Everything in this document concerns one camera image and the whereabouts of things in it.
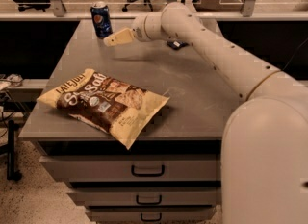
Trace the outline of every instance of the brown snack bag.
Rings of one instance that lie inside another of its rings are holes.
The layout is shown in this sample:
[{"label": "brown snack bag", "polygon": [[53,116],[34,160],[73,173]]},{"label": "brown snack bag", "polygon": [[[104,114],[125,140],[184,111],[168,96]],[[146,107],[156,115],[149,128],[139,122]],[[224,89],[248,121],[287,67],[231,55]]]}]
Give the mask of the brown snack bag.
[{"label": "brown snack bag", "polygon": [[93,69],[86,69],[38,98],[42,103],[111,134],[127,149],[167,100],[167,97]]}]

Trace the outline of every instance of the desk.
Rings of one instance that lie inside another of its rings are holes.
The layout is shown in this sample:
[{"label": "desk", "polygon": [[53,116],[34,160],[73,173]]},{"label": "desk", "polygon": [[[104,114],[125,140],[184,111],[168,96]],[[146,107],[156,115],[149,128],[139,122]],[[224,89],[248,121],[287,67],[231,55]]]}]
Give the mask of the desk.
[{"label": "desk", "polygon": [[[114,31],[132,20],[112,20]],[[238,98],[188,46],[153,41],[114,48],[82,20],[45,91],[94,68],[170,97],[129,151],[80,121],[39,103],[19,138],[92,221],[204,220],[221,202],[219,152]]]}]

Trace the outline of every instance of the chip bag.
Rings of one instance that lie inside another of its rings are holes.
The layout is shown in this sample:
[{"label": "chip bag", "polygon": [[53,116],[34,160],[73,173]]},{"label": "chip bag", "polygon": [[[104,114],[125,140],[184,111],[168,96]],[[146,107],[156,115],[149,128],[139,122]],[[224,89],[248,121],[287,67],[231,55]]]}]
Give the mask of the chip bag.
[{"label": "chip bag", "polygon": [[129,149],[168,98],[86,69],[42,94],[38,101],[66,111]]}]

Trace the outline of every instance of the gray desk top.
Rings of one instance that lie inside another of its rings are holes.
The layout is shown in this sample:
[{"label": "gray desk top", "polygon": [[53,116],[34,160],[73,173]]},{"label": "gray desk top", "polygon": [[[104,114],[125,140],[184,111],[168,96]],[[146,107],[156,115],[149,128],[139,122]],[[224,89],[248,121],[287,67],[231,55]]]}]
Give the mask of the gray desk top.
[{"label": "gray desk top", "polygon": [[[132,20],[113,20],[114,31]],[[188,46],[174,51],[163,41],[106,47],[91,20],[82,20],[46,90],[93,68],[170,99],[141,132],[139,140],[221,138],[239,103],[232,89]],[[110,140],[66,114],[37,103],[19,137],[26,141]]]}]

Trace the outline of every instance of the floor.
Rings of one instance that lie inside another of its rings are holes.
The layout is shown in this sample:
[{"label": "floor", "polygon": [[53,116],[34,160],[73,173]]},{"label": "floor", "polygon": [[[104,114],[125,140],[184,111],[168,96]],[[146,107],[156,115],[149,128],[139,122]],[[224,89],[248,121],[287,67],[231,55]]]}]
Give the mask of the floor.
[{"label": "floor", "polygon": [[[10,0],[0,0],[0,13],[16,11]],[[92,1],[99,0],[63,0],[70,11],[89,8]],[[121,12],[125,0],[104,0],[111,2],[111,10]],[[307,10],[307,0],[257,0],[255,11],[285,12],[298,8]],[[143,4],[129,7],[132,11],[148,10]],[[22,122],[22,117],[16,114],[16,120]],[[6,128],[0,122],[0,136]],[[1,144],[6,143],[6,135],[1,137]],[[89,224],[84,214],[84,208],[76,207],[66,195],[67,187],[55,182],[39,164],[39,152],[30,142],[19,141],[16,144],[18,169],[22,173],[19,182],[6,180],[6,156],[0,156],[0,223],[6,224]],[[221,209],[212,220],[202,224],[219,224]]]}]

